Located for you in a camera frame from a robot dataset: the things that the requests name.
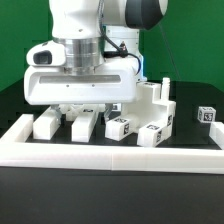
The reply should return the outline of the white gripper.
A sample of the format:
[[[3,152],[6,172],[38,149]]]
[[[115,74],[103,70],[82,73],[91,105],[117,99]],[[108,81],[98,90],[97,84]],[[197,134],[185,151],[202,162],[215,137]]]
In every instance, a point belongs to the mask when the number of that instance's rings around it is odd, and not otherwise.
[[[51,105],[56,121],[63,123],[57,104],[105,104],[104,122],[109,121],[112,103],[136,98],[136,69],[129,63],[109,61],[91,72],[66,74],[62,67],[30,66],[24,76],[24,95],[31,105]]]

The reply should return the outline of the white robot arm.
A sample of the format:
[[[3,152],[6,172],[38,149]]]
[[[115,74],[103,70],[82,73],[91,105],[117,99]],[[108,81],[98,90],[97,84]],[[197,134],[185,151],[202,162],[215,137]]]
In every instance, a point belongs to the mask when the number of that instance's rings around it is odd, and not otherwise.
[[[125,41],[132,29],[153,28],[168,0],[49,0],[51,41],[29,50],[24,96],[31,105],[113,105],[136,98],[141,59]]]

